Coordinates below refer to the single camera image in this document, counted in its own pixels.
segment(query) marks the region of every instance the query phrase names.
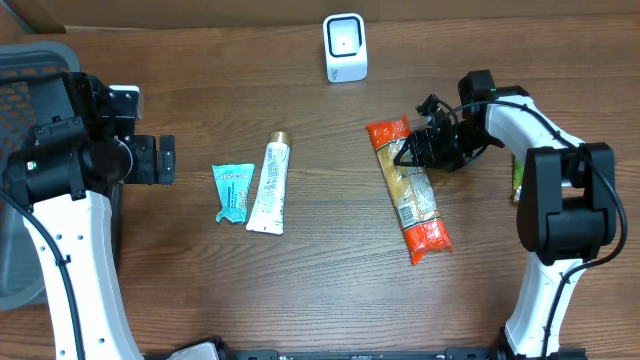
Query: green packet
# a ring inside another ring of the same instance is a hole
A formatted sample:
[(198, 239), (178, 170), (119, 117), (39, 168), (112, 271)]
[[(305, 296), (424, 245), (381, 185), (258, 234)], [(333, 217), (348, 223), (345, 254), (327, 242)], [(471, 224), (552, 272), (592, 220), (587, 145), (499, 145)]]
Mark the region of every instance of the green packet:
[(211, 168), (222, 205), (222, 210), (216, 215), (216, 221), (220, 222), (224, 218), (231, 223), (244, 223), (247, 220), (249, 187), (255, 165), (213, 165)]

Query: small blue packet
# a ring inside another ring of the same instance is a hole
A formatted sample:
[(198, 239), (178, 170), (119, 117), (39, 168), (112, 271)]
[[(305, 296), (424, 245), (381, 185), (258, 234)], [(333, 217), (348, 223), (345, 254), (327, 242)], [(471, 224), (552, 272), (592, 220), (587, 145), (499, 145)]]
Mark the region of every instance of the small blue packet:
[(249, 187), (253, 178), (254, 164), (211, 166), (218, 187), (222, 210), (216, 221), (223, 218), (231, 223), (244, 223), (249, 206)]

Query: wooden tabletop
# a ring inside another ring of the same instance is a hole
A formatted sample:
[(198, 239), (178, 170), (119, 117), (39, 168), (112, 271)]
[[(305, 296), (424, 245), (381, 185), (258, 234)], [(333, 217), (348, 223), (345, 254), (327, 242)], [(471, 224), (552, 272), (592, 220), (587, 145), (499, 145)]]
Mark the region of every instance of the wooden tabletop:
[[(142, 351), (221, 335), (232, 348), (439, 350), (490, 345), (511, 315), (526, 251), (510, 203), (511, 155), (490, 148), (430, 171), (455, 254), (411, 266), (365, 124), (399, 119), (489, 68), (587, 142), (615, 151), (628, 246), (580, 280), (561, 343), (592, 359), (640, 356), (640, 16), (367, 24), (369, 76), (327, 83), (320, 25), (25, 36), (71, 46), (106, 84), (138, 84), (139, 134), (173, 134), (173, 186), (125, 193), (120, 286)], [(211, 165), (255, 163), (292, 137), (285, 233), (217, 224)], [(601, 254), (612, 250), (604, 248)], [(0, 358), (53, 357), (48, 309), (0, 314)]]

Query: cable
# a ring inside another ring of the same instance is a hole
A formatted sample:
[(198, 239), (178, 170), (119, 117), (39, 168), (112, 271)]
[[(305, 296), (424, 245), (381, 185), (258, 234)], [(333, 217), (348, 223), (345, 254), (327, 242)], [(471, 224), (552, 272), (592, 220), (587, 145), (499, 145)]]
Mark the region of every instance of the cable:
[(55, 241), (51, 237), (51, 234), (47, 231), (47, 229), (42, 225), (38, 219), (36, 219), (33, 214), (25, 210), (21, 207), (12, 197), (7, 193), (3, 188), (0, 187), (0, 198), (6, 201), (7, 204), (11, 205), (13, 208), (20, 213), (20, 215), (24, 216), (29, 222), (33, 225), (33, 227), (38, 230), (42, 238), (51, 249), (53, 253), (53, 257), (56, 261), (56, 266), (60, 270), (60, 276), (62, 277), (62, 283), (64, 285), (64, 289), (67, 293), (67, 301), (69, 303), (69, 312), (71, 313), (71, 324), (73, 326), (73, 339), (76, 343), (76, 353), (78, 354), (78, 360), (85, 360), (84, 353), (84, 344), (82, 342), (82, 330), (80, 328), (80, 316), (78, 314), (78, 305), (76, 304), (76, 297), (73, 292), (73, 285), (71, 284), (71, 278), (69, 277), (69, 270), (67, 269), (67, 260), (62, 256), (58, 245), (56, 245)]
[(568, 140), (563, 138), (562, 135), (560, 135), (560, 131), (554, 129), (551, 126), (551, 124), (542, 115), (540, 115), (538, 112), (530, 109), (526, 105), (520, 105), (520, 104), (517, 104), (517, 103), (512, 103), (512, 102), (508, 102), (508, 101), (500, 101), (500, 100), (485, 100), (485, 101), (472, 102), (472, 103), (460, 105), (460, 106), (456, 107), (455, 109), (450, 110), (448, 113), (446, 113), (442, 117), (440, 117), (440, 119), (438, 120), (438, 123), (440, 121), (444, 121), (444, 119), (446, 119), (449, 116), (451, 116), (452, 113), (456, 113), (456, 112), (458, 112), (460, 110), (466, 109), (466, 108), (471, 107), (471, 106), (485, 105), (485, 104), (486, 105), (488, 105), (488, 104), (496, 104), (496, 105), (510, 106), (510, 107), (514, 107), (514, 108), (517, 108), (517, 109), (520, 109), (522, 111), (525, 111), (525, 112), (529, 113), (536, 120), (538, 120), (542, 124), (542, 126), (544, 126), (551, 134), (553, 134), (553, 136), (560, 143), (562, 143), (566, 147), (574, 150), (576, 152), (576, 154), (580, 157), (580, 159), (583, 160), (585, 162), (585, 164), (587, 166), (589, 166), (593, 170), (593, 173), (596, 174), (598, 179), (600, 179), (600, 181), (602, 181), (602, 183), (604, 184), (605, 188), (607, 189), (607, 192), (609, 193), (609, 195), (611, 196), (613, 202), (616, 205), (616, 210), (618, 211), (618, 217), (620, 218), (620, 240), (618, 240), (618, 244), (616, 245), (616, 247), (613, 249), (613, 251), (609, 255), (607, 255), (607, 256), (605, 256), (605, 257), (603, 257), (601, 259), (598, 259), (598, 260), (594, 260), (594, 261), (591, 261), (591, 262), (588, 262), (588, 263), (584, 263), (584, 264), (582, 264), (580, 266), (577, 266), (577, 267), (567, 271), (566, 274), (563, 274), (562, 279), (560, 280), (560, 285), (558, 286), (558, 289), (556, 290), (556, 294), (555, 294), (555, 296), (553, 298), (553, 303), (551, 305), (551, 309), (549, 310), (549, 316), (547, 318), (547, 324), (546, 324), (545, 329), (544, 329), (545, 337), (544, 337), (544, 341), (543, 341), (543, 344), (542, 344), (542, 354), (540, 355), (540, 358), (542, 360), (546, 360), (547, 359), (547, 348), (549, 347), (549, 337), (551, 336), (551, 325), (553, 324), (553, 318), (555, 317), (556, 310), (558, 308), (558, 304), (560, 303), (560, 298), (562, 296), (562, 291), (564, 289), (564, 285), (569, 281), (571, 276), (573, 274), (575, 274), (576, 272), (606, 264), (609, 261), (615, 259), (618, 256), (618, 254), (620, 254), (620, 252), (622, 251), (622, 248), (624, 248), (624, 245), (625, 245), (625, 243), (627, 241), (627, 232), (628, 232), (627, 214), (624, 211), (624, 206), (622, 205), (622, 201), (620, 200), (620, 197), (618, 196), (618, 193), (615, 191), (615, 189), (613, 188), (611, 183), (609, 183), (609, 180), (607, 180), (604, 177), (602, 172), (600, 172), (600, 170), (598, 170), (594, 166), (593, 161), (591, 161), (591, 158), (589, 158), (586, 154), (584, 154), (582, 152), (582, 150), (580, 150), (577, 146), (573, 145), (571, 142), (569, 142)]

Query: black cable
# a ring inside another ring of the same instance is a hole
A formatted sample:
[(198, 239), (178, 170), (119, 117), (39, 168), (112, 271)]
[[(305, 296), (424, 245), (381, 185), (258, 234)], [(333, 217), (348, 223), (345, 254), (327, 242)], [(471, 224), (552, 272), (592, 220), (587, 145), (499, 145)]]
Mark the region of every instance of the black cable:
[(53, 257), (56, 261), (56, 266), (60, 270), (60, 276), (62, 277), (62, 283), (64, 284), (64, 289), (67, 293), (67, 301), (69, 303), (69, 312), (71, 313), (71, 324), (73, 326), (73, 338), (76, 343), (76, 353), (78, 354), (78, 360), (85, 360), (84, 353), (84, 344), (82, 342), (82, 330), (80, 328), (80, 316), (78, 314), (78, 305), (76, 304), (76, 296), (73, 292), (73, 285), (71, 284), (71, 278), (69, 277), (69, 270), (67, 270), (67, 260), (62, 256), (58, 245), (56, 245), (53, 237), (47, 231), (47, 229), (36, 219), (33, 214), (25, 210), (21, 207), (12, 197), (7, 193), (3, 188), (0, 187), (0, 198), (6, 201), (7, 204), (11, 205), (13, 208), (20, 213), (20, 215), (24, 216), (29, 222), (33, 225), (33, 227), (38, 230), (42, 238), (51, 249), (53, 253)]
[(551, 126), (551, 124), (542, 115), (540, 115), (538, 112), (530, 109), (526, 105), (520, 105), (520, 104), (517, 104), (517, 103), (513, 103), (513, 102), (509, 102), (509, 101), (501, 101), (501, 100), (485, 100), (485, 101), (472, 102), (472, 103), (460, 105), (460, 106), (456, 107), (455, 109), (450, 110), (448, 113), (444, 114), (440, 118), (438, 123), (440, 121), (444, 121), (444, 119), (446, 119), (449, 116), (451, 116), (452, 113), (456, 113), (456, 112), (458, 112), (460, 110), (466, 109), (466, 108), (471, 107), (471, 106), (485, 105), (485, 104), (486, 105), (488, 105), (488, 104), (496, 104), (496, 105), (510, 106), (510, 107), (517, 108), (517, 109), (520, 109), (522, 111), (525, 111), (525, 112), (529, 113), (536, 120), (538, 120), (542, 124), (542, 126), (544, 126), (554, 136), (554, 138), (556, 138), (560, 143), (562, 143), (566, 147), (574, 150), (576, 152), (576, 154), (580, 157), (580, 159), (582, 161), (584, 161), (585, 164), (591, 168), (591, 170), (593, 170), (593, 173), (596, 174), (598, 179), (600, 179), (600, 181), (602, 181), (602, 183), (604, 184), (605, 188), (607, 189), (607, 192), (609, 193), (609, 195), (613, 199), (613, 202), (616, 205), (616, 210), (618, 211), (618, 217), (620, 218), (620, 240), (618, 241), (618, 244), (616, 245), (616, 247), (613, 249), (613, 251), (609, 255), (607, 255), (607, 256), (605, 256), (605, 257), (603, 257), (601, 259), (598, 259), (598, 260), (594, 260), (594, 261), (591, 261), (591, 262), (588, 262), (588, 263), (584, 263), (584, 264), (582, 264), (580, 266), (577, 266), (577, 267), (567, 271), (566, 274), (562, 275), (562, 279), (560, 280), (560, 285), (558, 286), (558, 290), (556, 290), (555, 297), (553, 298), (553, 303), (551, 305), (551, 309), (549, 310), (549, 316), (547, 318), (547, 324), (546, 324), (545, 329), (544, 329), (545, 337), (544, 337), (544, 341), (543, 341), (543, 344), (542, 344), (542, 354), (540, 355), (540, 357), (541, 357), (542, 360), (546, 360), (547, 359), (547, 348), (549, 347), (549, 337), (551, 336), (551, 325), (553, 324), (553, 318), (555, 317), (556, 310), (558, 308), (558, 304), (560, 303), (560, 298), (562, 297), (562, 290), (564, 289), (564, 285), (569, 282), (569, 279), (571, 278), (571, 276), (573, 274), (575, 274), (576, 272), (606, 264), (609, 261), (615, 259), (616, 256), (618, 256), (618, 254), (620, 254), (620, 252), (622, 251), (622, 248), (624, 248), (624, 245), (625, 245), (625, 243), (627, 241), (627, 232), (628, 232), (627, 214), (624, 211), (624, 206), (622, 205), (622, 201), (620, 200), (620, 197), (618, 196), (618, 193), (615, 191), (615, 189), (613, 188), (611, 183), (609, 183), (609, 180), (607, 180), (607, 178), (605, 178), (605, 176), (602, 174), (602, 172), (600, 172), (600, 170), (598, 170), (594, 166), (593, 161), (591, 161), (591, 158), (589, 158), (589, 156), (584, 154), (582, 152), (582, 150), (580, 150), (577, 146), (575, 146), (574, 144), (572, 144), (571, 142), (569, 142), (568, 140), (563, 138), (562, 135), (560, 134), (560, 130), (554, 129), (553, 126)]

